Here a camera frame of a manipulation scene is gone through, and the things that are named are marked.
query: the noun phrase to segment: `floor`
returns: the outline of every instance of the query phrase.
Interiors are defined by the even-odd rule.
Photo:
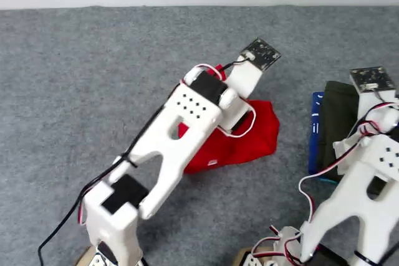
[[[282,53],[253,98],[281,122],[277,152],[185,176],[138,231],[150,265],[231,265],[269,224],[307,217],[311,93],[349,70],[383,65],[399,83],[399,7],[125,7],[0,11],[0,256],[38,265],[37,246],[80,188],[129,144],[195,64],[226,64],[259,36]],[[137,170],[149,188],[159,161]],[[334,186],[306,184],[319,204]],[[358,221],[323,243],[350,257]],[[392,240],[399,239],[399,231]],[[75,216],[44,248],[45,265],[73,265],[88,246]],[[396,254],[390,261],[399,261]]]

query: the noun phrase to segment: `white plastic bracket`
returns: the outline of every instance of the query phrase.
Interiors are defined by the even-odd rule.
[[[320,205],[312,221],[300,228],[303,262],[310,258],[328,230],[351,216],[360,219],[357,250],[361,254],[378,263],[388,247],[389,235],[399,220],[399,143],[386,135],[377,135],[357,151],[358,161],[347,170],[331,197]],[[367,196],[367,188],[379,174],[388,181],[373,200]],[[350,264],[367,265],[356,256]]]
[[[143,256],[136,236],[138,218],[148,219],[156,213],[222,117],[218,106],[180,84],[129,154],[136,164],[154,155],[162,155],[158,181],[138,209],[126,202],[114,214],[109,213],[102,203],[113,193],[109,185],[131,172],[130,164],[121,163],[107,181],[94,186],[84,197],[90,242],[96,246],[104,241],[115,254],[119,266],[135,266]],[[174,140],[171,134],[180,123],[189,128],[179,140]]]
[[[243,56],[239,56],[237,61],[244,59]],[[251,61],[246,61],[233,67],[230,76],[226,79],[226,83],[237,91],[242,98],[247,99],[255,89],[262,74],[262,70],[255,67]]]

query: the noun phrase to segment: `blue object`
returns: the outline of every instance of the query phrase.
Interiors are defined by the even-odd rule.
[[[338,185],[338,182],[335,182],[334,180],[331,180],[331,179],[325,179],[323,177],[320,177],[319,180],[323,181],[323,182],[331,183],[331,184],[334,184],[334,185]]]
[[[324,92],[314,92],[312,94],[312,122],[310,128],[310,140],[309,140],[309,163],[308,171],[309,174],[317,173],[316,170],[316,159],[317,159],[317,141],[319,140],[320,130],[320,106],[323,100]]]

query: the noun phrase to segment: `white wire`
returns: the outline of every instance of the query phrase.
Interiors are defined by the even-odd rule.
[[[248,128],[243,134],[234,135],[234,134],[231,134],[231,133],[228,133],[228,132],[224,131],[221,127],[218,127],[218,129],[219,129],[220,131],[222,131],[222,133],[223,133],[224,135],[228,136],[228,137],[241,138],[241,137],[243,137],[244,135],[246,135],[248,132],[250,132],[250,131],[252,130],[252,128],[253,128],[253,126],[254,126],[254,124],[255,124],[255,119],[256,119],[256,111],[255,111],[255,108],[253,108],[253,107],[250,106],[250,105],[249,105],[249,107],[251,107],[251,111],[254,113],[254,117],[253,117],[253,119],[252,119],[251,126],[249,126],[249,128]]]
[[[302,232],[299,232],[299,234],[297,234],[297,235],[295,235],[294,237],[292,237],[292,238],[288,238],[285,242],[284,242],[284,255],[286,256],[286,259],[288,260],[288,257],[287,257],[287,254],[286,254],[286,247],[287,247],[287,251],[288,251],[288,253],[289,253],[289,250],[288,250],[288,242],[291,242],[291,241],[293,241],[293,240],[296,240],[296,239],[298,239],[300,236],[302,236],[303,235],[303,233]]]
[[[213,67],[212,65],[208,65],[208,64],[198,64],[198,65],[194,66],[194,68],[201,68],[201,67],[206,67],[206,68],[208,68],[208,69],[211,69],[213,72],[216,73],[216,75],[219,77],[219,79],[223,81],[223,76],[222,76],[222,74],[220,74],[220,72],[219,72],[215,67]]]
[[[299,192],[302,193],[302,194],[307,198],[307,200],[309,201],[309,218],[308,218],[308,220],[307,220],[308,222],[310,222],[310,221],[312,220],[312,216],[313,216],[313,203],[312,203],[312,199],[310,198],[310,196],[309,196],[306,192],[304,192],[304,191],[302,190],[302,183],[303,183],[305,180],[308,180],[308,179],[311,179],[311,178],[315,178],[315,177],[319,177],[319,176],[321,176],[321,175],[323,175],[323,174],[325,174],[325,173],[328,173],[331,169],[335,168],[338,164],[340,164],[343,160],[345,160],[345,159],[348,157],[348,155],[349,155],[354,149],[357,148],[358,145],[359,145],[359,142],[358,142],[349,152],[344,153],[343,155],[345,155],[345,157],[344,157],[343,159],[339,159],[339,158],[338,158],[338,159],[335,161],[334,164],[331,164],[328,168],[324,169],[323,171],[321,171],[321,172],[319,172],[319,173],[317,173],[317,174],[311,174],[310,176],[305,176],[305,177],[303,177],[303,178],[299,181],[299,183],[298,183],[298,190],[299,190]]]
[[[265,242],[265,241],[278,241],[280,240],[280,237],[265,237],[262,238],[261,240],[259,240],[258,242],[256,242],[256,244],[254,245],[254,247],[251,249],[251,255],[253,255],[255,257],[255,255],[264,255],[264,254],[277,254],[277,255],[285,255],[285,253],[283,252],[276,252],[274,250],[270,250],[267,252],[255,252],[255,250],[260,246],[261,243]]]

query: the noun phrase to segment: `cable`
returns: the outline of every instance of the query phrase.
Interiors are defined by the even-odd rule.
[[[395,102],[383,102],[383,103],[379,103],[379,104],[377,104],[377,105],[374,105],[372,108],[370,108],[370,109],[366,112],[366,114],[365,114],[363,117],[361,117],[360,119],[357,120],[357,122],[356,122],[356,123],[353,125],[353,127],[350,129],[350,131],[349,131],[349,133],[348,133],[348,135],[347,135],[346,138],[348,138],[350,135],[352,135],[352,134],[355,133],[355,129],[358,128],[359,124],[360,124],[362,121],[365,121],[365,120],[366,120],[366,117],[368,116],[368,114],[369,114],[372,110],[376,110],[376,109],[380,109],[380,108],[384,108],[384,107],[389,107],[389,106],[392,106],[392,105],[398,105],[398,103],[395,103]]]
[[[140,260],[140,262],[142,263],[143,266],[149,266],[147,261],[144,259],[144,257],[142,257],[142,259]]]
[[[283,252],[260,252],[252,255],[254,258],[264,258],[264,257],[285,257]]]
[[[295,237],[289,238],[289,239],[287,239],[287,240],[284,242],[284,253],[285,253],[285,255],[286,255],[286,258],[287,258],[288,262],[290,262],[291,265],[293,265],[293,266],[301,266],[302,263],[300,263],[300,260],[299,260],[297,257],[295,257],[294,255],[292,255],[292,254],[289,252],[288,247],[287,247],[287,244],[288,244],[289,242],[291,242],[291,241],[297,240],[300,236],[302,236],[302,233],[301,233],[301,232],[300,232],[299,234],[297,234]]]
[[[322,182],[327,182],[327,183],[330,183],[330,184],[338,185],[337,181],[334,181],[334,180],[331,180],[331,179],[320,178],[319,180],[322,181]]]
[[[201,67],[206,67],[208,69],[211,69],[219,77],[220,81],[223,81],[223,76],[220,73],[221,70],[219,71],[215,67],[213,67],[212,65],[208,65],[208,64],[198,64],[198,65],[195,65],[193,68],[201,68]]]
[[[306,192],[304,192],[303,190],[302,190],[302,183],[305,181],[305,180],[308,180],[308,179],[311,179],[311,178],[315,178],[315,177],[318,177],[318,176],[321,176],[321,175],[323,175],[323,174],[325,174],[325,173],[328,173],[331,169],[333,169],[333,168],[335,168],[338,164],[340,164],[358,145],[359,145],[359,141],[361,140],[363,138],[363,136],[362,137],[360,137],[359,138],[359,140],[352,146],[352,147],[350,147],[349,148],[349,150],[347,150],[341,157],[339,157],[338,159],[336,159],[333,163],[331,163],[328,167],[326,167],[324,170],[322,170],[322,171],[320,171],[320,172],[318,172],[318,173],[316,173],[316,174],[311,174],[310,176],[305,176],[305,177],[303,177],[300,181],[299,181],[299,184],[298,184],[298,190],[299,190],[299,192],[300,193],[302,193],[306,198],[307,198],[307,200],[309,201],[309,218],[308,218],[308,222],[310,222],[311,220],[312,220],[312,217],[313,217],[313,213],[314,213],[314,203],[313,203],[313,200],[312,200],[312,198],[306,193]]]
[[[249,60],[249,59],[236,60],[235,62],[231,62],[231,63],[225,65],[225,66],[224,66],[223,68],[221,68],[219,71],[220,71],[220,72],[223,72],[223,71],[227,70],[228,68],[230,68],[232,65],[241,64],[241,63],[246,62],[246,61],[248,61],[248,60]]]
[[[382,256],[379,266],[382,266],[392,255],[399,249],[399,241],[393,245],[385,254]]]
[[[370,126],[376,131],[376,133],[370,133],[370,132],[368,132],[368,130],[367,130],[367,128],[366,128],[366,125],[370,125]],[[372,121],[372,120],[362,121],[362,122],[359,123],[358,128],[359,128],[360,126],[363,126],[363,129],[364,129],[367,133],[370,133],[370,134],[372,134],[372,135],[376,135],[376,134],[380,134],[380,133],[381,133],[381,129],[380,129],[379,125],[378,125],[375,121]]]
[[[255,108],[253,108],[253,107],[250,106],[250,105],[249,105],[249,107],[251,107],[251,111],[252,111],[252,113],[254,114],[254,117],[253,117],[253,119],[252,119],[251,125],[249,126],[249,128],[248,128],[244,133],[242,133],[242,134],[240,134],[240,135],[234,135],[234,134],[231,134],[231,133],[228,133],[228,132],[224,131],[221,127],[218,127],[218,129],[219,129],[224,135],[226,135],[226,136],[228,136],[228,137],[241,138],[241,137],[243,137],[244,135],[246,135],[248,132],[250,132],[250,131],[252,130],[252,128],[253,128],[253,126],[254,126],[254,124],[255,124],[255,119],[256,119],[256,111],[255,111]]]
[[[280,240],[280,237],[265,237],[259,240],[258,242],[255,243],[254,247],[251,249],[251,254],[255,255],[255,250],[265,241],[278,241]]]
[[[143,128],[138,132],[137,136],[133,139],[132,143],[130,144],[130,146],[127,148],[126,152],[127,154],[129,154],[133,147],[136,145],[137,141],[140,139],[140,137],[142,137],[142,135],[144,134],[144,132],[146,132],[146,130],[148,129],[148,127],[152,124],[152,122],[154,121],[154,119],[158,116],[158,114],[161,112],[163,108],[163,105],[160,106],[156,112],[150,117],[150,119],[144,124]],[[76,207],[80,204],[81,200],[83,199],[83,197],[86,195],[86,193],[90,190],[90,188],[96,184],[97,182],[99,182],[102,178],[104,178],[106,175],[108,175],[109,173],[111,173],[111,171],[113,171],[116,167],[118,167],[124,160],[125,158],[123,157],[124,154],[122,154],[118,160],[116,160],[116,162],[114,162],[113,165],[111,165],[109,168],[107,168],[105,171],[103,171],[101,174],[99,174],[97,177],[95,177],[93,180],[91,180],[89,183],[87,183],[82,190],[80,190],[79,195],[77,196],[76,201],[74,202],[74,204],[72,205],[72,207],[69,209],[68,213],[65,215],[65,217],[59,222],[59,224],[57,225],[57,227],[55,227],[55,229],[51,232],[51,234],[43,241],[43,243],[41,245],[39,245],[39,247],[37,248],[37,255],[39,256],[39,260],[40,260],[40,265],[44,266],[44,262],[43,262],[43,258],[42,258],[42,249],[43,247],[58,233],[58,231],[61,229],[61,227],[68,221],[69,217],[72,215],[72,213],[74,213]]]
[[[276,227],[274,226],[274,225],[270,225],[269,226],[269,229],[273,232],[273,233],[275,233],[275,235],[279,235],[279,230],[277,230],[276,229]]]
[[[381,97],[381,94],[378,90],[376,90],[375,88],[372,89],[374,95],[382,102],[385,103],[386,101]]]

